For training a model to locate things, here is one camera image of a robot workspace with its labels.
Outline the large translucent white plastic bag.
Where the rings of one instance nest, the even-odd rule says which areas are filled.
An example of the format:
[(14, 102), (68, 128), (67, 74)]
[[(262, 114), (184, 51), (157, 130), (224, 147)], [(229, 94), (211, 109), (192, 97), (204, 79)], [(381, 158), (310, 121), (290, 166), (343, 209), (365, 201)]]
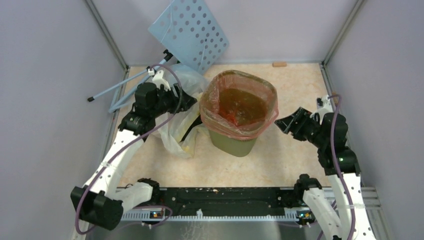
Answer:
[[(201, 99), (209, 82), (197, 71), (181, 63), (170, 66), (182, 84), (182, 89), (190, 96)], [(200, 116), (199, 103), (195, 103), (188, 111), (177, 113), (169, 122), (152, 135), (161, 139), (165, 149), (180, 158), (192, 158), (195, 154), (195, 142), (198, 132), (205, 133), (203, 125), (194, 127), (184, 141), (181, 141), (189, 126)]]

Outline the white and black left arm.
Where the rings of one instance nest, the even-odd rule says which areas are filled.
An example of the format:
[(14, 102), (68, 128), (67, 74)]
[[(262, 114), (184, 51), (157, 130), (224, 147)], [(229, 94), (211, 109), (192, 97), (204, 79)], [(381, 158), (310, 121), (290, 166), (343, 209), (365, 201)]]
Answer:
[(114, 230), (124, 213), (145, 203), (154, 207), (160, 202), (159, 184), (143, 178), (132, 186), (117, 191), (118, 184), (136, 151), (147, 137), (167, 122), (156, 123), (164, 114), (174, 117), (188, 111), (197, 103), (175, 83), (145, 82), (138, 85), (131, 111), (122, 119), (111, 148), (98, 169), (83, 187), (74, 187), (70, 193), (76, 220), (95, 227)]

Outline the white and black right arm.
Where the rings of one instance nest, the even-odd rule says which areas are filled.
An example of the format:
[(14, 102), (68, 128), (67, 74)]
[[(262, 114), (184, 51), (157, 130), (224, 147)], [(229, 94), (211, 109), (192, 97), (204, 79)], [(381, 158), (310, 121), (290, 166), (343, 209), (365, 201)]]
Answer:
[(300, 107), (274, 122), (295, 140), (317, 148), (317, 157), (330, 182), (335, 207), (324, 196), (318, 180), (300, 175), (293, 200), (307, 206), (328, 240), (374, 240), (361, 189), (361, 170), (356, 154), (347, 145), (348, 125), (338, 112), (309, 112)]

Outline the light blue perforated music stand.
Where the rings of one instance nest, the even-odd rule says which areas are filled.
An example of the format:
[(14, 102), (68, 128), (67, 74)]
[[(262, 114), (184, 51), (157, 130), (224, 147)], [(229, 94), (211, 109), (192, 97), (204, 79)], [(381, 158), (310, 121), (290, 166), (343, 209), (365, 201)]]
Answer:
[(124, 69), (164, 62), (166, 54), (203, 75), (230, 43), (204, 0), (87, 0)]

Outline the wooden block by wall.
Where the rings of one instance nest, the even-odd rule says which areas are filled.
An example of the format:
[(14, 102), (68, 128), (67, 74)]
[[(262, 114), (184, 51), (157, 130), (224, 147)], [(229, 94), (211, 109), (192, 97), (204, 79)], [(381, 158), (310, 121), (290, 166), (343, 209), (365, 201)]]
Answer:
[(272, 63), (273, 68), (283, 68), (286, 67), (288, 64), (285, 61), (275, 61)]

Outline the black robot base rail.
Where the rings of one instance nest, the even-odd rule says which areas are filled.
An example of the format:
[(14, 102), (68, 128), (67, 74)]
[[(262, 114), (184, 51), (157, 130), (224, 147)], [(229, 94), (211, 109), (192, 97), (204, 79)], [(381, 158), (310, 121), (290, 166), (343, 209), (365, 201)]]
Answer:
[(284, 216), (306, 204), (292, 187), (159, 187), (139, 207), (166, 206), (174, 217)]

